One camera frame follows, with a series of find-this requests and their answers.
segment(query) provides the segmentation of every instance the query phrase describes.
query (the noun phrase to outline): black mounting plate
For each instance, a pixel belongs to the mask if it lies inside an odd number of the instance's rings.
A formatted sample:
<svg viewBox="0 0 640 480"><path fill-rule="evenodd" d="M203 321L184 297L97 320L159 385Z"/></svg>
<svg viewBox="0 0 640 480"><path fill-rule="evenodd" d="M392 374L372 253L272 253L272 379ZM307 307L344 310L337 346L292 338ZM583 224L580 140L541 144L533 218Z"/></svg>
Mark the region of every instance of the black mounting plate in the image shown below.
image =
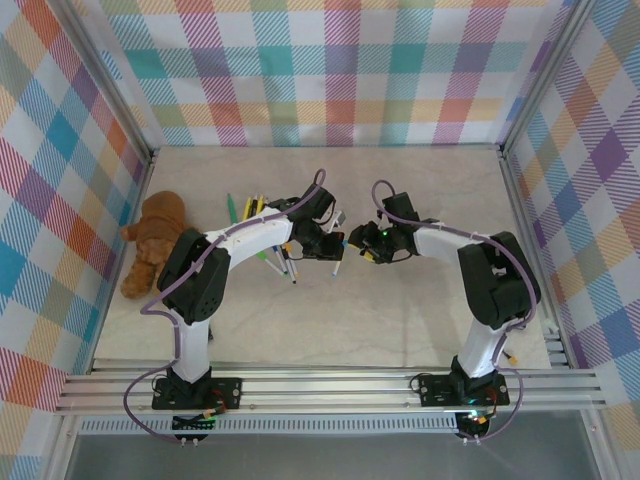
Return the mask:
<svg viewBox="0 0 640 480"><path fill-rule="evenodd" d="M418 390L416 393L420 395L420 405L423 407L468 406L469 410L474 410L476 407L493 407L494 405L494 400L487 394L486 388L468 396L464 402L461 402L460 396L451 387L449 375L420 375L417 380ZM491 387L498 398L497 405L509 405L509 392L502 375L496 375Z"/></svg>
<svg viewBox="0 0 640 480"><path fill-rule="evenodd" d="M227 410L240 408L242 397L241 378L211 378L211 369L194 383L178 377L171 369L166 378L155 381L151 401L153 410L206 410L221 407L221 399Z"/></svg>

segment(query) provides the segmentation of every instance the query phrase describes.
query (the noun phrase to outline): plaid wallpaper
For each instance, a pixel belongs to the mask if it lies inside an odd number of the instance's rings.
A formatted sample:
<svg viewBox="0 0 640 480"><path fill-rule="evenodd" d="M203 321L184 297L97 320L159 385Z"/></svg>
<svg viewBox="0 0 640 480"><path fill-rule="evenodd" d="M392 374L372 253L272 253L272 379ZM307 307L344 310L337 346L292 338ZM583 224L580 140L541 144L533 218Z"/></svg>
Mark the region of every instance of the plaid wallpaper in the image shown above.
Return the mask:
<svg viewBox="0 0 640 480"><path fill-rule="evenodd" d="M152 144L351 146L495 143L574 2L76 8Z"/></svg>
<svg viewBox="0 0 640 480"><path fill-rule="evenodd" d="M640 467L640 2L600 0L513 167L571 347Z"/></svg>
<svg viewBox="0 0 640 480"><path fill-rule="evenodd" d="M143 163L45 0L0 0L0 479L35 478Z"/></svg>

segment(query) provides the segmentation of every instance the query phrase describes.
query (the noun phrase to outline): white marble floor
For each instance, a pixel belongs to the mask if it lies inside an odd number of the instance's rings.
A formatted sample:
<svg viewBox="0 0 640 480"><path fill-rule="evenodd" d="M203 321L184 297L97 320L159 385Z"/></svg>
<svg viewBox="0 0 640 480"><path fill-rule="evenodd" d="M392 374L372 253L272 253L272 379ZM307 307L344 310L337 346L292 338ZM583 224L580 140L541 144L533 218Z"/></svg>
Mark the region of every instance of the white marble floor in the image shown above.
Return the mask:
<svg viewBox="0 0 640 480"><path fill-rule="evenodd" d="M469 148L163 148L147 195L171 189L187 205L192 224L203 231L229 225L226 204L246 198L300 196L317 168L343 209L348 233L375 218L370 188L379 178L410 194L421 218L483 233L514 230L495 152ZM134 255L127 251L124 278ZM229 275L215 314L210 358L280 364L449 366L471 322L456 268L414 258L373 265L345 251L336 278L333 263L298 262L297 285L258 258ZM96 357L167 359L171 328L163 318L143 317L150 297L130 301L116 290ZM508 348L522 368L548 368L538 321L516 332Z"/></svg>

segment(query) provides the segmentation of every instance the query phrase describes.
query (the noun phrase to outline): teddy bear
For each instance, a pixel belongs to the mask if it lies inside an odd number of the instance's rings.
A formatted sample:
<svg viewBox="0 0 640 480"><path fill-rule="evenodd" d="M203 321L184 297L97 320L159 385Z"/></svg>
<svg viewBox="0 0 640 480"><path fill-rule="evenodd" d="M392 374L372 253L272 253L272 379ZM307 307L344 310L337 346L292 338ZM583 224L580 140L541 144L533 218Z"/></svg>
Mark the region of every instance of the teddy bear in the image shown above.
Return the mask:
<svg viewBox="0 0 640 480"><path fill-rule="evenodd" d="M120 285L124 297L144 297L152 287L158 293L158 276L187 228L184 202L177 193L154 193L142 202L140 221L120 230L124 240L136 242L136 258Z"/></svg>

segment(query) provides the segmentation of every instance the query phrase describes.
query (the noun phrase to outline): colorful checkered backdrop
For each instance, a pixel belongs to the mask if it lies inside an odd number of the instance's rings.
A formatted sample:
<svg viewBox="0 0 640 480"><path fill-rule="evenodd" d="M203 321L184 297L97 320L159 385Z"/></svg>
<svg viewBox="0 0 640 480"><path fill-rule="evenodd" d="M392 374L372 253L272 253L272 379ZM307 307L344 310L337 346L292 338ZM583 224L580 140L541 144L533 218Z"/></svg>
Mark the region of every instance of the colorful checkered backdrop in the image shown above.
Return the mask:
<svg viewBox="0 0 640 480"><path fill-rule="evenodd" d="M351 146L496 142L575 0L75 3L151 143Z"/></svg>
<svg viewBox="0 0 640 480"><path fill-rule="evenodd" d="M143 163L45 0L0 0L0 479L35 478Z"/></svg>
<svg viewBox="0 0 640 480"><path fill-rule="evenodd" d="M640 467L640 2L600 0L515 149L562 322Z"/></svg>

